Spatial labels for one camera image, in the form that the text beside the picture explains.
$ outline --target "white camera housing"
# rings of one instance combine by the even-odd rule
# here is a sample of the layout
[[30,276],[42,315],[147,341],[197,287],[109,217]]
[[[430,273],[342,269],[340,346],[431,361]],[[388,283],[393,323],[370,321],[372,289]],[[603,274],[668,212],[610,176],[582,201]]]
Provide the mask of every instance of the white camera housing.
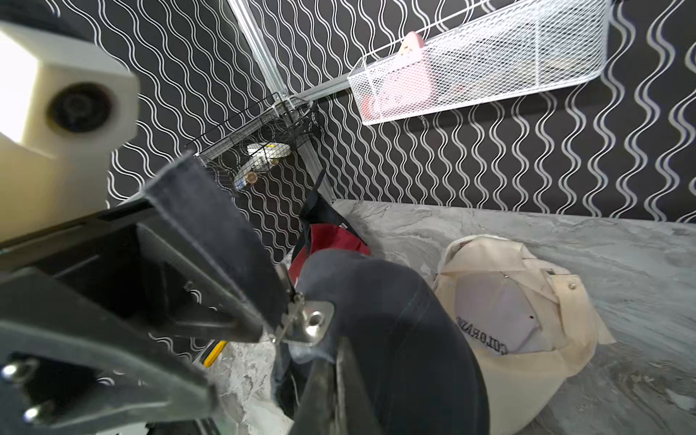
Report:
[[[109,154],[136,135],[138,78],[91,42],[0,22],[0,241],[106,207]],[[108,97],[98,128],[75,133],[49,108],[88,84]]]

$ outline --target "gray marble countertop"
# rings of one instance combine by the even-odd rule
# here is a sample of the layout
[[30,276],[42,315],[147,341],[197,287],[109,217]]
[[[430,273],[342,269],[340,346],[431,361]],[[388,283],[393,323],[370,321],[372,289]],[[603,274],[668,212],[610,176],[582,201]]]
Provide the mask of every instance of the gray marble countertop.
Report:
[[696,226],[428,205],[334,204],[373,255],[433,283],[445,247],[492,234],[578,274],[617,343],[523,434],[696,434]]

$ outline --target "screw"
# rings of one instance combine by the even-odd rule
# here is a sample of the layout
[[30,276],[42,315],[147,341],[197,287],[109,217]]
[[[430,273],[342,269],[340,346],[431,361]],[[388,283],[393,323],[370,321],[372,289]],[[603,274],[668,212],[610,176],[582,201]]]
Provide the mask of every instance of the screw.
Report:
[[7,382],[12,382],[12,380],[17,376],[17,373],[21,371],[22,366],[20,366],[18,363],[7,364],[2,368],[2,379],[5,379]]
[[32,406],[24,412],[22,420],[29,425],[42,422],[53,411],[53,408],[53,402],[43,402],[42,404]]
[[2,367],[0,377],[7,382],[22,383],[28,380],[38,367],[38,361],[28,358],[24,361],[13,361]]

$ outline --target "yellow object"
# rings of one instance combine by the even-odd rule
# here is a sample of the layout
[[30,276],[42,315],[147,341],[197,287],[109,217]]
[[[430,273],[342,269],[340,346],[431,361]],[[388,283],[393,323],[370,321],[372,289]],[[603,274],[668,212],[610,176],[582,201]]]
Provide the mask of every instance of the yellow object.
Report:
[[212,350],[212,352],[210,352],[210,355],[208,355],[205,361],[203,361],[203,366],[210,367],[211,365],[213,365],[220,352],[222,352],[222,349],[225,349],[226,345],[226,341],[221,341],[217,345],[215,345],[215,348]]

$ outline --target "metal bracket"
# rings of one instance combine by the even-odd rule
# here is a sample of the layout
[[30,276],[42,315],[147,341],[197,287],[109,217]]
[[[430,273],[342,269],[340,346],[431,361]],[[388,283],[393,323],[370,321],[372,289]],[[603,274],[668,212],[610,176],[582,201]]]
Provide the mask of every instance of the metal bracket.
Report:
[[331,302],[306,301],[302,293],[295,294],[294,302],[287,305],[287,314],[281,317],[274,342],[308,347],[316,345],[324,338],[333,312]]

